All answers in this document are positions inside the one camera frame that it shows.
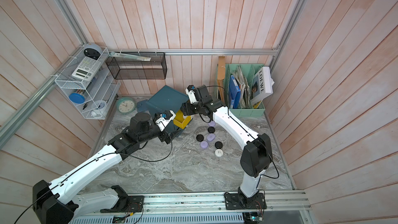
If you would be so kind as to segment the white earphone case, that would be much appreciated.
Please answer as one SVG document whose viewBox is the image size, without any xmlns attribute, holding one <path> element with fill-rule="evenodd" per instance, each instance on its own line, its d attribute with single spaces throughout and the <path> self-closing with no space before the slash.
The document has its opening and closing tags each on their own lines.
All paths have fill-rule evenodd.
<svg viewBox="0 0 398 224">
<path fill-rule="evenodd" d="M 224 152 L 222 149 L 216 149 L 215 150 L 215 156 L 218 158 L 221 158 L 224 155 Z"/>
</svg>

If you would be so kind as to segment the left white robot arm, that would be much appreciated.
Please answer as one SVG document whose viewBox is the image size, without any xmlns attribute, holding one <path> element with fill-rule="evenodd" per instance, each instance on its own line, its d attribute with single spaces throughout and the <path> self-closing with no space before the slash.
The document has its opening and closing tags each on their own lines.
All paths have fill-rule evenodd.
<svg viewBox="0 0 398 224">
<path fill-rule="evenodd" d="M 100 193 L 78 196 L 87 184 L 107 169 L 140 150 L 141 143 L 154 138 L 170 144 L 168 125 L 176 117 L 173 111 L 156 114 L 137 113 L 130 125 L 111 139 L 100 151 L 70 172 L 51 182 L 39 181 L 33 186 L 33 209 L 42 224 L 68 224 L 81 215 L 101 210 L 119 213 L 129 209 L 130 197 L 120 186 Z"/>
</svg>

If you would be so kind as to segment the teal drawer cabinet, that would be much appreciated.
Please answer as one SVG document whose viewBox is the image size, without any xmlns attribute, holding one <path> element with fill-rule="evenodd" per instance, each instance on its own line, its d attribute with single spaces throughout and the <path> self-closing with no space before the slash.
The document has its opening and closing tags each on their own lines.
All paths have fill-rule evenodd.
<svg viewBox="0 0 398 224">
<path fill-rule="evenodd" d="M 188 96 L 169 86 L 161 88 L 146 103 L 148 111 L 154 120 L 156 114 L 165 111 L 173 111 L 175 114 L 180 110 L 183 103 L 188 101 Z"/>
</svg>

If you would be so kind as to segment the yellow top drawer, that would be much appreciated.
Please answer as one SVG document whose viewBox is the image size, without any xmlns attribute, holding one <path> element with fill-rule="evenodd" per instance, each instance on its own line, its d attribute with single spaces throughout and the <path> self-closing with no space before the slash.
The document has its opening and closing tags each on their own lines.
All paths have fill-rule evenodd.
<svg viewBox="0 0 398 224">
<path fill-rule="evenodd" d="M 173 124 L 180 129 L 185 129 L 189 122 L 192 120 L 192 116 L 185 116 L 181 110 L 176 113 L 173 119 Z"/>
</svg>

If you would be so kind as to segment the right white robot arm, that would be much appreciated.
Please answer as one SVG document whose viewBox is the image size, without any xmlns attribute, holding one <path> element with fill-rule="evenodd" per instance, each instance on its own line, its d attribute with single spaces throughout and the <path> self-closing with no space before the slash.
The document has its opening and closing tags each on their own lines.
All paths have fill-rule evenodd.
<svg viewBox="0 0 398 224">
<path fill-rule="evenodd" d="M 259 187 L 262 177 L 270 165 L 275 165 L 271 139 L 267 134 L 258 134 L 240 121 L 231 110 L 219 99 L 213 99 L 207 86 L 186 88 L 189 100 L 181 105 L 185 116 L 206 116 L 210 121 L 223 127 L 242 149 L 240 165 L 244 171 L 243 181 L 236 194 L 224 194 L 227 209 L 267 208 L 265 193 Z"/>
</svg>

